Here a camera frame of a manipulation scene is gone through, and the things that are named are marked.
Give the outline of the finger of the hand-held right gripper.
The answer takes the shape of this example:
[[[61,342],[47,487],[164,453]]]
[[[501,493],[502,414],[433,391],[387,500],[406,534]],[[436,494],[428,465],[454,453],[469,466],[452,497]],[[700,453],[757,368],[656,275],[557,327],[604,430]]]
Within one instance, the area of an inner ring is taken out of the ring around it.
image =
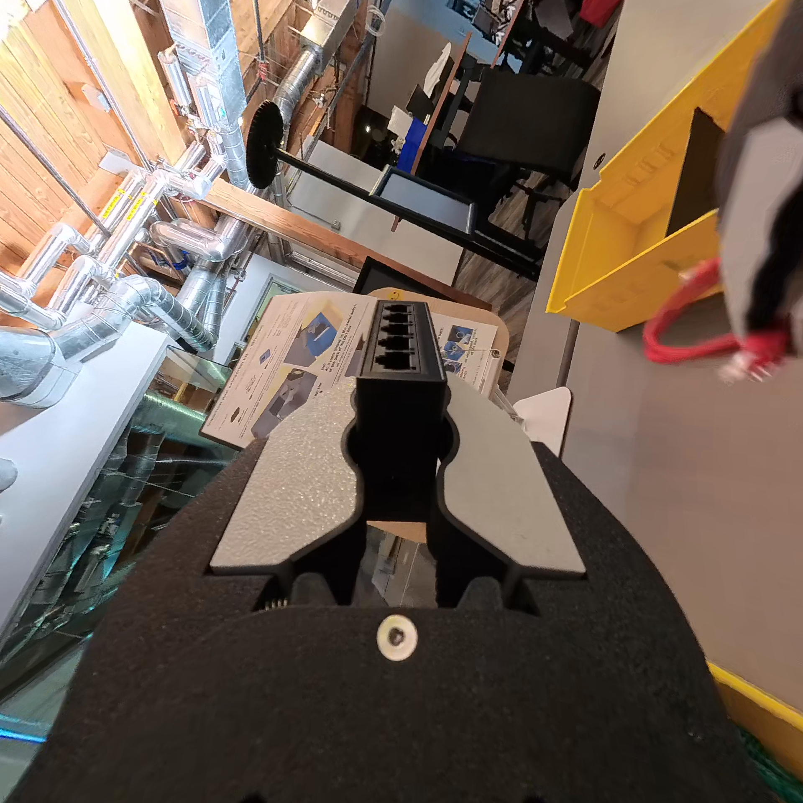
[[[794,125],[777,117],[746,136],[719,224],[719,276],[732,332],[747,336],[753,285],[775,219],[794,192]]]
[[[791,336],[780,309],[801,261],[801,118],[763,126],[750,142],[750,196],[766,244],[749,307],[754,353],[785,353]]]

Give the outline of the black ethernet switch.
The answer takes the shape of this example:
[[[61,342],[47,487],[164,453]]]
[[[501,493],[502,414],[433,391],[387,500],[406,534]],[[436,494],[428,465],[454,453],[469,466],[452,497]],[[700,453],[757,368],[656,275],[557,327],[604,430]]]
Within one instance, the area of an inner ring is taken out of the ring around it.
[[[425,302],[377,300],[353,395],[348,450],[362,481],[363,515],[428,519],[447,444],[447,376]]]

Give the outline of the black floor lamp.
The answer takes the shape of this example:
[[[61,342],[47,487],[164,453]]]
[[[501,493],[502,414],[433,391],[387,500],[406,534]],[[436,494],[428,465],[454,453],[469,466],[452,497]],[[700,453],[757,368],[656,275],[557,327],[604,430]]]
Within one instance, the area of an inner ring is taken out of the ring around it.
[[[257,189],[270,186],[279,174],[279,165],[299,170],[301,173],[324,182],[352,197],[385,211],[402,221],[409,222],[432,235],[439,236],[460,246],[463,250],[487,259],[493,264],[502,266],[517,276],[537,282],[541,272],[544,251],[531,243],[521,240],[498,226],[485,224],[477,227],[473,235],[465,235],[459,230],[451,229],[435,220],[410,213],[381,199],[371,198],[371,190],[363,189],[347,182],[325,170],[293,156],[281,149],[280,140],[283,133],[283,121],[279,110],[272,101],[263,102],[255,112],[249,126],[246,140],[246,169],[248,179]]]

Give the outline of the grey screen monitor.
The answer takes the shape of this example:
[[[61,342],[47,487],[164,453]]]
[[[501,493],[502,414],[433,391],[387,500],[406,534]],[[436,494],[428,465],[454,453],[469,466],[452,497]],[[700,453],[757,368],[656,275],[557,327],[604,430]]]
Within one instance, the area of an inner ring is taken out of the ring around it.
[[[435,220],[465,235],[475,233],[476,204],[472,200],[395,167],[385,167],[369,196]]]

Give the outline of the instruction sheet on board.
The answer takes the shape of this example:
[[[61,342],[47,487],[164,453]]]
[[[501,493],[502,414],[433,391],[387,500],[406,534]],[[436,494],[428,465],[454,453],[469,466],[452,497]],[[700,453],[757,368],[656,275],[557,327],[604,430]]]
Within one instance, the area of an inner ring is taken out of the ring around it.
[[[498,350],[502,357],[507,356],[510,339],[507,326],[500,317],[491,311],[481,307],[460,304],[450,299],[437,299],[394,287],[383,287],[370,292],[369,295],[381,300],[417,300],[427,302],[430,307],[430,312],[432,313],[470,320],[486,325],[494,325],[497,327],[497,332],[493,340],[493,348]],[[368,521],[368,524],[411,543],[419,545],[427,543],[427,527],[424,523]]]

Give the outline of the silver ventilation duct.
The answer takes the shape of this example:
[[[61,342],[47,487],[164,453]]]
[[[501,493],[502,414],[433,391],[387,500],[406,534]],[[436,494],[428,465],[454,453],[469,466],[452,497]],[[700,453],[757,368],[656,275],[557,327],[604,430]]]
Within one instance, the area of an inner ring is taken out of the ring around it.
[[[290,67],[282,82],[276,88],[272,102],[279,110],[283,121],[283,133],[280,140],[281,149],[286,150],[289,143],[290,126],[296,106],[299,105],[304,92],[319,75],[323,51],[317,46],[305,45],[296,61]]]
[[[217,344],[217,330],[204,324],[155,279],[127,276],[113,283],[91,313],[54,333],[2,327],[2,402],[33,409],[55,406],[84,363],[110,348],[142,312],[170,326],[199,353]]]

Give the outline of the blue plastic crate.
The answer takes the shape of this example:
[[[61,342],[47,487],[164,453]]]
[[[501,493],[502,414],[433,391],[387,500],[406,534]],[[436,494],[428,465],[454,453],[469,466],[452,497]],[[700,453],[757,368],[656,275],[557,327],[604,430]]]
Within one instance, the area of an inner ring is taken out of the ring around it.
[[[404,143],[396,162],[396,167],[403,173],[412,174],[418,149],[426,134],[427,126],[418,118],[413,118],[407,133],[404,135]]]

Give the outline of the black bin divider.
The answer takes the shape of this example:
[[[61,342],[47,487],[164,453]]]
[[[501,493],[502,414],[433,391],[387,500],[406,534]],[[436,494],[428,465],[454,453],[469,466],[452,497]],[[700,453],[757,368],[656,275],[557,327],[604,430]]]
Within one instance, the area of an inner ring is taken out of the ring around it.
[[[666,236],[717,208],[716,167],[725,131],[700,107],[692,116],[688,145],[678,179]]]

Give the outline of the brown wooden beam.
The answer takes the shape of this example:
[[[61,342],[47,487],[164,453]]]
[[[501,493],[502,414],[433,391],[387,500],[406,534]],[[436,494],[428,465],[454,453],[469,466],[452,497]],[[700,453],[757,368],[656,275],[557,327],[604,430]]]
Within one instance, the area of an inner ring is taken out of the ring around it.
[[[337,234],[318,223],[307,220],[276,204],[250,194],[218,178],[213,182],[210,192],[201,204],[229,216],[233,216],[260,230],[276,235],[290,243],[303,246],[317,254],[333,259],[337,263],[361,269],[367,258],[381,262],[397,272],[423,284],[447,299],[471,307],[491,312],[492,306],[483,299],[455,289],[412,267],[382,255],[381,253]]]

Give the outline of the black framed monitor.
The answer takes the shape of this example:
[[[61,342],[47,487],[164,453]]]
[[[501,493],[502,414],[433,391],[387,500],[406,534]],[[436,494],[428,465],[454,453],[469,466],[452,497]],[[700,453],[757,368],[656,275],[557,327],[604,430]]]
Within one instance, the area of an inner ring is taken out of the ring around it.
[[[367,256],[351,292],[367,296],[370,292],[383,288],[396,288],[436,299],[453,299],[444,290],[446,288],[451,291],[452,288],[438,280],[415,270],[399,271],[381,260]]]

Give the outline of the rectangular silver duct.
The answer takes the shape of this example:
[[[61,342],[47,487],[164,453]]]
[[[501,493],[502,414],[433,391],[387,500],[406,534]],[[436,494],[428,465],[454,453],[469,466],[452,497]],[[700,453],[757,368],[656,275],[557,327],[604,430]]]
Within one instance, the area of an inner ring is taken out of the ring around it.
[[[231,184],[249,189],[242,116],[246,94],[230,2],[161,1],[184,75],[191,109],[215,133]]]

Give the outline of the black office chair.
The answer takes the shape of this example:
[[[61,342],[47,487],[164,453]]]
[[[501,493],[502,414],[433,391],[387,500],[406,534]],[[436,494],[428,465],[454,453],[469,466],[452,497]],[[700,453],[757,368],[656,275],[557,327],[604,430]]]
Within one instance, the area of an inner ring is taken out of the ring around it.
[[[487,69],[456,150],[576,187],[600,98],[582,79]]]

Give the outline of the yellow plastic bin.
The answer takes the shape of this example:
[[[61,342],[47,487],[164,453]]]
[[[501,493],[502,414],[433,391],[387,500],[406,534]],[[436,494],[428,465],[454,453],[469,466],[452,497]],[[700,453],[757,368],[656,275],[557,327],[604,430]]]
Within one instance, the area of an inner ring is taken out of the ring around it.
[[[716,202],[684,225],[702,130],[732,130],[789,2],[624,2],[546,312],[619,332],[719,250]]]
[[[802,714],[708,662],[729,719],[754,768],[777,801],[802,801]]]

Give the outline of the shiny silver pipe run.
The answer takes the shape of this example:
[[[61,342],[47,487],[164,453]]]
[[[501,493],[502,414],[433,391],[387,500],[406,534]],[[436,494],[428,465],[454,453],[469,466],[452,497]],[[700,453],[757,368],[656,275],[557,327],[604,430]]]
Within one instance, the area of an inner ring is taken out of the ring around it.
[[[110,287],[121,260],[163,195],[202,200],[226,166],[222,138],[210,133],[204,145],[195,142],[188,146],[177,166],[159,168],[148,176],[142,169],[131,170],[108,205],[109,215],[102,218],[102,223],[111,225],[105,242],[100,242],[100,234],[88,237],[63,222],[56,223],[25,260],[21,275],[2,271],[2,311],[48,332],[64,326],[88,286]],[[78,257],[49,304],[38,306],[34,296],[40,284],[70,248]]]

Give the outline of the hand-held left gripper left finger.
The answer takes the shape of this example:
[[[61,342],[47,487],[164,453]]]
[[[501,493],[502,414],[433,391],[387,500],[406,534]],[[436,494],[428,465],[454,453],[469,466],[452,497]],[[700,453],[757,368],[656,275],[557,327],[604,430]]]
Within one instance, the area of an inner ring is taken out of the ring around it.
[[[322,576],[335,602],[353,603],[366,551],[365,493],[348,451],[356,380],[307,401],[268,436],[210,559],[221,577]]]

